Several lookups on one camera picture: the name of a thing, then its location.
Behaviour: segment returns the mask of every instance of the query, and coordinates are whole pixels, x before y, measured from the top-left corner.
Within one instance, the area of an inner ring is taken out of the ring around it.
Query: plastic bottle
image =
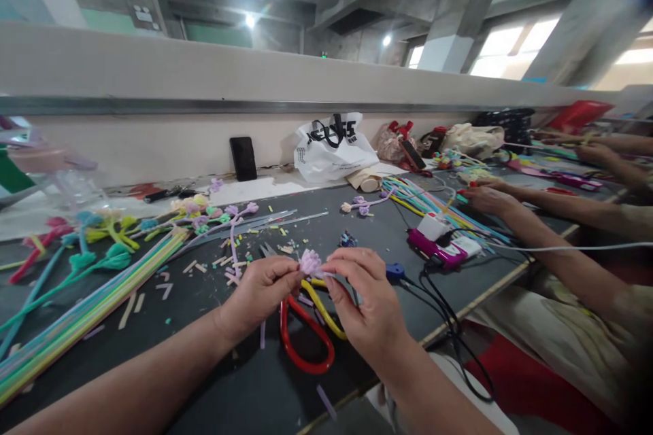
[[[80,211],[95,212],[110,207],[104,191],[93,183],[90,170],[97,163],[69,148],[44,143],[37,147],[10,148],[7,153],[63,215],[73,217]]]

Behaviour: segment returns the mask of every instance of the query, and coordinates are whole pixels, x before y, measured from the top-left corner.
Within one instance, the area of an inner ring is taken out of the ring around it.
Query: sleeve
[[[633,334],[649,334],[653,328],[653,288],[632,285],[614,301],[619,324]]]
[[[653,241],[653,206],[621,204],[620,207],[626,223],[614,232],[638,241]]]

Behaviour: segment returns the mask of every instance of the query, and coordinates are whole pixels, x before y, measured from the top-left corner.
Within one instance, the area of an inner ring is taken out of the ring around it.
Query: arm
[[[528,202],[551,214],[580,224],[606,231],[616,231],[632,239],[641,238],[641,233],[634,229],[632,221],[617,204],[516,187],[499,179],[479,179],[478,184],[512,195],[518,201]]]
[[[354,348],[387,386],[416,434],[499,434],[497,427],[447,378],[408,334],[399,300],[374,251],[340,248],[322,267],[345,277],[361,295],[356,308],[340,282],[325,282]]]
[[[627,162],[607,146],[589,144],[576,148],[576,154],[581,161],[602,166],[633,192],[648,193],[648,172]]]
[[[526,248],[571,246],[512,196],[478,187],[468,189],[465,197],[475,209],[500,217]],[[629,291],[621,279],[576,249],[541,251],[533,255],[588,308],[603,319],[620,319],[614,301]]]
[[[302,274],[298,270],[299,264],[283,257],[253,262],[223,306],[9,433],[162,432],[217,363],[299,287]]]
[[[540,133],[545,144],[582,143],[585,136],[569,136],[558,133]],[[617,153],[653,155],[653,138],[644,136],[591,137],[588,143],[607,146]]]

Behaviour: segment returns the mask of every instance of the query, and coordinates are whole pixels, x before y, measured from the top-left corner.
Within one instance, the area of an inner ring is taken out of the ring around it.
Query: red floor mat
[[[574,435],[620,433],[619,428],[574,386],[500,334],[479,360],[492,378],[497,404],[504,413],[537,416]],[[465,367],[488,389],[474,361]]]

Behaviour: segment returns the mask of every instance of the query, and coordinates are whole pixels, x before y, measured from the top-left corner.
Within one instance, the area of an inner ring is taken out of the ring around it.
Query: white plastic bag
[[[357,132],[362,119],[360,112],[333,114],[297,130],[295,168],[306,181],[338,180],[379,162],[367,138]]]

